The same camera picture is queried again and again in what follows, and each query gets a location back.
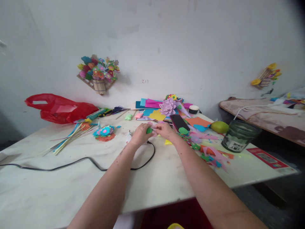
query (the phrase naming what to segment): glass jar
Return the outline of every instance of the glass jar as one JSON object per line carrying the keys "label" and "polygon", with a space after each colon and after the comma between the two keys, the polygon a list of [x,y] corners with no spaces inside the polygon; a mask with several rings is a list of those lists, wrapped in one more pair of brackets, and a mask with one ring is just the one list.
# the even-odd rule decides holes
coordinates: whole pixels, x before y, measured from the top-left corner
{"label": "glass jar", "polygon": [[261,133],[261,129],[245,121],[233,120],[221,144],[227,150],[240,153]]}

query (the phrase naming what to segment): yellow fruit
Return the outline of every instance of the yellow fruit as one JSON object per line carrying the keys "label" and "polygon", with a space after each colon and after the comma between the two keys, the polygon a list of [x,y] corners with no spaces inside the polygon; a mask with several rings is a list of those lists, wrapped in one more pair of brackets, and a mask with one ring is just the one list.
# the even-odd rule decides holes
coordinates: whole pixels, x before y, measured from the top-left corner
{"label": "yellow fruit", "polygon": [[228,132],[229,125],[225,122],[217,121],[211,124],[211,129],[214,130],[216,133],[224,134]]}

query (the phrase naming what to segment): red plastic bag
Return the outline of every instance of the red plastic bag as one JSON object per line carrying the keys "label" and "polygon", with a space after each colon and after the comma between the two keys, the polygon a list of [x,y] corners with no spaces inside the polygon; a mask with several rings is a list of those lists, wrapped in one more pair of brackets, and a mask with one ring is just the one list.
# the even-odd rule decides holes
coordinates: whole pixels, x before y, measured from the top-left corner
{"label": "red plastic bag", "polygon": [[[33,101],[45,101],[47,104],[33,104]],[[41,110],[43,120],[66,124],[79,119],[85,119],[88,115],[96,112],[98,108],[91,103],[74,102],[59,95],[37,94],[28,97],[25,104]]]}

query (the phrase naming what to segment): white wall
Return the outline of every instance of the white wall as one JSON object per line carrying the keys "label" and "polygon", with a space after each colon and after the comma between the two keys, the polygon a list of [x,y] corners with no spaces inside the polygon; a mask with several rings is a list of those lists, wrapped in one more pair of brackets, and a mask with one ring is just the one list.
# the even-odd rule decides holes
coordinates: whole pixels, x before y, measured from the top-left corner
{"label": "white wall", "polygon": [[[283,72],[273,96],[305,86],[304,29],[290,2],[1,1],[1,120],[23,136],[46,126],[23,102],[39,93],[108,107],[176,93],[215,119],[221,100],[270,90],[249,83],[273,62]],[[76,77],[93,53],[118,59],[125,75],[103,97]]]}

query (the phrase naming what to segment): power cord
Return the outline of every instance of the power cord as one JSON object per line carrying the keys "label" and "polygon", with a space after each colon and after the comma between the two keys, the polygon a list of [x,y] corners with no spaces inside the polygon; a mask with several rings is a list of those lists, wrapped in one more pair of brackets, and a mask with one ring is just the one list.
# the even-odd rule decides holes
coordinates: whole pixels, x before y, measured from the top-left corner
{"label": "power cord", "polygon": [[[151,145],[153,146],[153,154],[152,154],[152,156],[151,156],[151,157],[148,159],[148,161],[147,161],[144,165],[142,165],[141,167],[136,168],[136,169],[131,168],[130,170],[138,170],[138,169],[143,168],[143,167],[144,167],[145,165],[147,165],[147,163],[150,162],[150,160],[155,156],[155,152],[156,152],[155,145],[152,144],[152,143],[149,142],[149,141],[147,141],[147,143],[148,143],[148,144],[151,144]],[[24,167],[24,166],[21,166],[21,165],[18,165],[18,164],[3,164],[3,165],[0,165],[0,166],[14,165],[14,166],[17,166],[17,167],[20,168],[20,169],[28,169],[28,170],[35,170],[35,171],[48,171],[48,172],[51,172],[51,171],[55,171],[55,170],[58,170],[58,169],[62,169],[62,168],[67,167],[67,166],[69,166],[69,165],[73,165],[73,164],[75,164],[75,163],[77,163],[77,162],[79,162],[79,161],[82,161],[82,160],[84,160],[84,159],[89,159],[89,160],[95,165],[95,167],[97,167],[97,168],[98,168],[99,170],[101,170],[102,172],[105,172],[105,171],[108,170],[108,169],[102,169],[102,168],[100,168],[100,166],[99,166],[99,165],[94,161],[94,159],[91,158],[91,157],[83,157],[83,158],[78,159],[77,161],[74,161],[74,162],[72,162],[72,163],[69,163],[69,164],[66,164],[66,165],[62,165],[62,166],[60,166],[60,167],[53,168],[53,169],[49,169],[49,170],[48,170],[48,169],[38,169],[38,168]]]}

